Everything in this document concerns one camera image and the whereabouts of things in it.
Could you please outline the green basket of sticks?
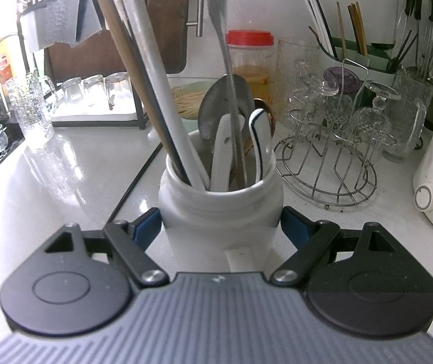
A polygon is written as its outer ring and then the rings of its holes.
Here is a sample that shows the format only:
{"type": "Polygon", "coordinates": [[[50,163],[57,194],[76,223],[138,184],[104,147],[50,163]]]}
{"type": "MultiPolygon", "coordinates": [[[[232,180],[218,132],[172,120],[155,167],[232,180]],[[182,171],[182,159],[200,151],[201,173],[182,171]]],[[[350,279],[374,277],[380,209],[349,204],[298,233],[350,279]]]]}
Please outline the green basket of sticks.
{"type": "Polygon", "coordinates": [[[195,81],[173,87],[171,92],[180,117],[197,120],[203,98],[214,83],[215,80],[195,81]]]}

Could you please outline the green chopstick holder caddy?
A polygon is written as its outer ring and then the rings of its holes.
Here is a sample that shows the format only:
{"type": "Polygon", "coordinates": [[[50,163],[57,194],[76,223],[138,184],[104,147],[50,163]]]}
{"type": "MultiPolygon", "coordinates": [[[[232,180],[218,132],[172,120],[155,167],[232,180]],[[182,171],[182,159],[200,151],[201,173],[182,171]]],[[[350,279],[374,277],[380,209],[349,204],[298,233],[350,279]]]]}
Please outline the green chopstick holder caddy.
{"type": "Polygon", "coordinates": [[[412,24],[400,18],[405,0],[303,0],[303,12],[317,35],[332,35],[338,42],[344,35],[347,57],[363,63],[365,58],[355,52],[355,32],[347,10],[352,3],[361,13],[367,44],[395,44],[397,52],[404,26],[412,24]]]}

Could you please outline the white ceramic utensil jar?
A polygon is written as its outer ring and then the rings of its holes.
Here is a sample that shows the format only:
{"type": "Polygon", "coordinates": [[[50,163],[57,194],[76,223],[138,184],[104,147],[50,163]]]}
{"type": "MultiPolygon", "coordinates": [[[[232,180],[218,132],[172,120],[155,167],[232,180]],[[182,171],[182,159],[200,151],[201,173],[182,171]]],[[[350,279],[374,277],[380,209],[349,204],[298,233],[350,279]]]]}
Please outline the white ceramic utensil jar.
{"type": "Polygon", "coordinates": [[[260,271],[274,243],[283,208],[283,183],[271,154],[266,177],[237,191],[198,191],[182,182],[170,157],[159,208],[175,260],[183,271],[260,271]]]}

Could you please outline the large steel spoon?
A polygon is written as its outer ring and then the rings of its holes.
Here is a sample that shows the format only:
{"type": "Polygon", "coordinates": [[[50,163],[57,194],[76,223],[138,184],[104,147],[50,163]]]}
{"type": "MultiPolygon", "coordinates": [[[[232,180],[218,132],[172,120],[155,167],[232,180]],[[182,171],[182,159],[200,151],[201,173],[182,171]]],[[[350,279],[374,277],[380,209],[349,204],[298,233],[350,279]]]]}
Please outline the large steel spoon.
{"type": "MultiPolygon", "coordinates": [[[[255,110],[254,98],[244,77],[233,75],[239,114],[249,119],[250,114],[255,110]]],[[[213,152],[217,135],[218,124],[224,114],[229,113],[227,97],[227,76],[216,81],[200,104],[198,111],[198,130],[205,146],[213,152]]]]}

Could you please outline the brown wooden chopstick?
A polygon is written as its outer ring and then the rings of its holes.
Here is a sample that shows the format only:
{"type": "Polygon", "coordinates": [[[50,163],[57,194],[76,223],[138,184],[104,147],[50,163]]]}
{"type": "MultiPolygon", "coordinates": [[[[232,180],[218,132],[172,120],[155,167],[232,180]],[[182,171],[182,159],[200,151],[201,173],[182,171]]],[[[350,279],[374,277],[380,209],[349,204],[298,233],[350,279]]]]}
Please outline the brown wooden chopstick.
{"type": "Polygon", "coordinates": [[[124,64],[124,67],[130,76],[132,85],[136,84],[136,68],[134,61],[132,59],[132,54],[130,50],[130,44],[128,43],[128,38],[124,32],[124,22],[122,22],[118,10],[114,4],[114,0],[97,0],[101,7],[101,11],[109,26],[109,32],[114,41],[115,47],[118,54],[124,64]]]}

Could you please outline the red lid plastic jar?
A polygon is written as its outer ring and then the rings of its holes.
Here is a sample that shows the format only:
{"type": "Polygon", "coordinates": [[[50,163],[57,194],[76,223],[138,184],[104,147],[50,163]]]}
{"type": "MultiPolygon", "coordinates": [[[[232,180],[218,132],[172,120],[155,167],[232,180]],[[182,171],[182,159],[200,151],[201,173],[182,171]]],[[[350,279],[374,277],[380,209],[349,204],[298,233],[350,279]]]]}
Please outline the red lid plastic jar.
{"type": "Polygon", "coordinates": [[[227,45],[233,73],[247,81],[255,98],[270,105],[272,33],[265,30],[229,30],[227,45]]]}

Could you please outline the wooden cutting board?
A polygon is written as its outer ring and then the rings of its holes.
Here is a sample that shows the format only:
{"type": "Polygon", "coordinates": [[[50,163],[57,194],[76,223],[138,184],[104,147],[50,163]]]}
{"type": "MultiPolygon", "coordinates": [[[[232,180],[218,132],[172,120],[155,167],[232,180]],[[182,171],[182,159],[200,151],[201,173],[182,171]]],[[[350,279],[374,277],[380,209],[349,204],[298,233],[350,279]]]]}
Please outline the wooden cutting board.
{"type": "MultiPolygon", "coordinates": [[[[187,60],[189,0],[146,0],[146,3],[166,72],[182,72],[187,60]]],[[[74,48],[66,44],[49,47],[44,67],[56,83],[73,77],[108,76],[125,70],[108,30],[102,30],[74,48]]]]}

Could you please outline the white ceramic soup spoon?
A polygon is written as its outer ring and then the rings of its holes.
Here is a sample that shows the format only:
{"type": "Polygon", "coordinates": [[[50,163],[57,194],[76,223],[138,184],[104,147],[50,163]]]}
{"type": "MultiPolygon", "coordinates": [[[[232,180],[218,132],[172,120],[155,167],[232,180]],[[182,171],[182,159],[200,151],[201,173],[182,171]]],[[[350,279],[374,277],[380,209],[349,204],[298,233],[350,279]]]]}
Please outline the white ceramic soup spoon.
{"type": "Polygon", "coordinates": [[[231,117],[224,114],[216,131],[212,156],[210,191],[226,192],[230,185],[230,170],[233,162],[231,117]]]}

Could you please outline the upturned drinking glass right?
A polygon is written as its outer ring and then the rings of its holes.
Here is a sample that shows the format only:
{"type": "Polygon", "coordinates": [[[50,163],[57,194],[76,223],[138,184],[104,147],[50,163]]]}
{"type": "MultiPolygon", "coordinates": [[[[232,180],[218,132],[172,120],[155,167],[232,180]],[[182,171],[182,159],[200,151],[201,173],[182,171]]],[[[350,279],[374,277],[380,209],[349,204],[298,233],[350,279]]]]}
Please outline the upturned drinking glass right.
{"type": "Polygon", "coordinates": [[[132,88],[126,72],[116,72],[104,78],[110,110],[128,109],[132,102],[132,88]]]}

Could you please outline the upturned drinking glass middle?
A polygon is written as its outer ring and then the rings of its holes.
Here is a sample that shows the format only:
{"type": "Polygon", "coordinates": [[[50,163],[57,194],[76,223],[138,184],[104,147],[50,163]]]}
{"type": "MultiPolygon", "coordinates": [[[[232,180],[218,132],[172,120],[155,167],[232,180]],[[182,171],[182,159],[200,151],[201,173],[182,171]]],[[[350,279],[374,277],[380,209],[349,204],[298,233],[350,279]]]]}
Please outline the upturned drinking glass middle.
{"type": "Polygon", "coordinates": [[[104,78],[101,74],[84,79],[83,87],[85,99],[88,103],[97,103],[105,100],[104,78]]]}

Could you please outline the black chopstick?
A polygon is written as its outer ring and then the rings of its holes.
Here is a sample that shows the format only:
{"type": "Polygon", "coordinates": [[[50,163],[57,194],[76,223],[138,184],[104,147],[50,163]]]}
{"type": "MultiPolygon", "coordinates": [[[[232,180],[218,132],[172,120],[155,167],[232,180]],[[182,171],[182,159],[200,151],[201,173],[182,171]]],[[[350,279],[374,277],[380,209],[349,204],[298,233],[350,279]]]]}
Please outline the black chopstick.
{"type": "Polygon", "coordinates": [[[175,143],[169,133],[169,128],[163,117],[157,98],[155,97],[155,92],[152,84],[147,75],[147,70],[141,59],[139,49],[133,40],[132,31],[123,25],[124,32],[128,38],[128,43],[130,44],[130,50],[132,54],[132,59],[136,68],[136,84],[132,87],[139,93],[140,90],[143,95],[138,95],[139,99],[143,103],[144,107],[147,109],[147,115],[152,121],[153,126],[156,129],[158,136],[161,139],[163,146],[165,147],[168,155],[173,162],[173,166],[177,175],[185,182],[189,183],[189,177],[184,169],[181,157],[175,147],[175,143]]]}
{"type": "Polygon", "coordinates": [[[129,184],[128,188],[126,189],[126,191],[124,192],[124,194],[122,195],[122,197],[120,198],[120,200],[118,201],[118,204],[115,206],[114,210],[110,214],[109,218],[106,221],[107,224],[112,223],[113,221],[115,221],[116,216],[118,215],[118,213],[123,208],[125,202],[131,196],[133,190],[138,185],[138,182],[140,182],[140,180],[143,178],[143,176],[146,173],[147,169],[152,165],[153,161],[155,160],[155,158],[157,157],[157,155],[161,152],[162,148],[163,148],[163,145],[160,142],[156,146],[156,148],[151,152],[151,154],[149,155],[148,159],[144,162],[143,166],[140,168],[140,170],[136,174],[135,178],[129,184]]]}

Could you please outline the upturned drinking glass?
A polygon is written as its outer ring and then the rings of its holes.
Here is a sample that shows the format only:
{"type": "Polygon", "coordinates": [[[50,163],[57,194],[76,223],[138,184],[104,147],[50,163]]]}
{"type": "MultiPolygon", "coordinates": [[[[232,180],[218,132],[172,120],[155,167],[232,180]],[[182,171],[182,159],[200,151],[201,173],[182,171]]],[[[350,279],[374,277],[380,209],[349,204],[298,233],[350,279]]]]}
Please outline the upturned drinking glass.
{"type": "Polygon", "coordinates": [[[88,103],[97,103],[105,100],[104,78],[101,74],[84,79],[83,87],[85,99],[88,103]]]}
{"type": "Polygon", "coordinates": [[[81,77],[73,77],[62,83],[65,102],[75,104],[83,99],[81,77]]]}
{"type": "Polygon", "coordinates": [[[104,78],[110,110],[128,109],[132,102],[132,88],[126,72],[116,72],[104,78]]]}

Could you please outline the black dish rack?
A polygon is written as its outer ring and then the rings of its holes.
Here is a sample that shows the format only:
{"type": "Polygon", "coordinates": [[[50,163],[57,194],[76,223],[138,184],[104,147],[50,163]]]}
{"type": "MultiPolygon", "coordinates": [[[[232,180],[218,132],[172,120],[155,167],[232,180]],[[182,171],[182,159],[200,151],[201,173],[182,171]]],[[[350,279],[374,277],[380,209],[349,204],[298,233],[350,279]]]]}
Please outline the black dish rack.
{"type": "Polygon", "coordinates": [[[149,117],[133,88],[109,97],[106,83],[124,72],[97,0],[17,0],[17,33],[25,69],[44,53],[44,75],[63,88],[81,81],[81,96],[64,95],[50,107],[54,126],[136,126],[149,117]]]}

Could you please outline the upturned drinking glass left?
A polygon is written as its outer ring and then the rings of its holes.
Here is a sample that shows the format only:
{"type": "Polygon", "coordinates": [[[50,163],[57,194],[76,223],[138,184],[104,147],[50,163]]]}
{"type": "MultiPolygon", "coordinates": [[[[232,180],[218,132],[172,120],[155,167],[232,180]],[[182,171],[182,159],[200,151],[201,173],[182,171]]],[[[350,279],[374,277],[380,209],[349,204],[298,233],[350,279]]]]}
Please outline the upturned drinking glass left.
{"type": "Polygon", "coordinates": [[[83,99],[81,77],[73,77],[62,83],[65,102],[75,104],[83,99]]]}

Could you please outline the yellow detergent bottle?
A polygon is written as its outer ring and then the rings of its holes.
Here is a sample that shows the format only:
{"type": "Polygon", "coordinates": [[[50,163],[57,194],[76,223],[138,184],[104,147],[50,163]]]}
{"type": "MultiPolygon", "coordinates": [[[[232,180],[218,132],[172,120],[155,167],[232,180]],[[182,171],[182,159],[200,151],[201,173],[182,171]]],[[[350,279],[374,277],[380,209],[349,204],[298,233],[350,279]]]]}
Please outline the yellow detergent bottle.
{"type": "Polygon", "coordinates": [[[19,60],[19,43],[16,37],[0,42],[0,87],[6,94],[6,82],[15,75],[19,60]]]}

